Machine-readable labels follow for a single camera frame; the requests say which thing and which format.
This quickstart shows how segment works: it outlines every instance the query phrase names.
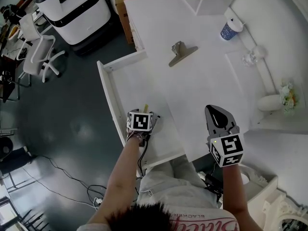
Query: metal clip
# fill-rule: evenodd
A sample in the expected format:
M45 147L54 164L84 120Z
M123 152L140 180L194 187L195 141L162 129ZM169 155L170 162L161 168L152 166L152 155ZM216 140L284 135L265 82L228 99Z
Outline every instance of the metal clip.
M173 53L175 53L176 57L173 58L173 60L169 63L169 67L173 67L175 64L183 60L186 56L189 56L190 54L194 53L198 49L198 47L195 46L187 49L185 43L179 41L174 46L172 46L171 49Z

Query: fiducial marker cube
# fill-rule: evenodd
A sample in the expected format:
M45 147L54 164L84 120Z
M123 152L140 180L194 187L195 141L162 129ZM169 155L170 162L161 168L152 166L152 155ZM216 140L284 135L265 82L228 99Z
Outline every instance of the fiducial marker cube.
M153 113L129 112L127 127L131 131L151 131L153 129Z
M220 167L241 163L244 154L238 134L211 139L210 152Z

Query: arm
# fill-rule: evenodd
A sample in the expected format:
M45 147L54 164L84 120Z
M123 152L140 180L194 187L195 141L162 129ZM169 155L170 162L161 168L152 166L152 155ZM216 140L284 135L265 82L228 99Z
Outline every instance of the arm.
M249 215L238 165L223 168L223 208L235 216L241 231L262 231Z
M106 218L112 213L125 211L130 207L135 194L139 142L137 137L132 137L124 146L109 178L103 202L89 224L108 224Z

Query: white cylinder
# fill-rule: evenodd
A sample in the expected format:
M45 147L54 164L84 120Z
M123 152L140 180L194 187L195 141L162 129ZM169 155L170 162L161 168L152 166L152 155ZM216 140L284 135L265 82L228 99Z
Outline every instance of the white cylinder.
M260 111L275 111L280 110L283 106L280 100L280 95L270 95L260 98L257 102Z

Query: white desk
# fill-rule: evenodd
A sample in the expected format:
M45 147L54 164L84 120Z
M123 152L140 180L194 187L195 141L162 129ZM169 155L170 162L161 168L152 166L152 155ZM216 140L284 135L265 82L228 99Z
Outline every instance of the white desk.
M238 37L221 39L225 16L195 16L183 0L126 0L125 5L152 61L152 76L166 98L189 161L208 154L206 105L231 112L242 133L255 117L263 117L255 108L258 98L266 95L262 79L256 68L238 65L246 49ZM171 46L180 40L199 50L170 68L168 63L175 56ZM239 53L232 66L226 54L234 51ZM256 89L239 79L246 76L256 80Z

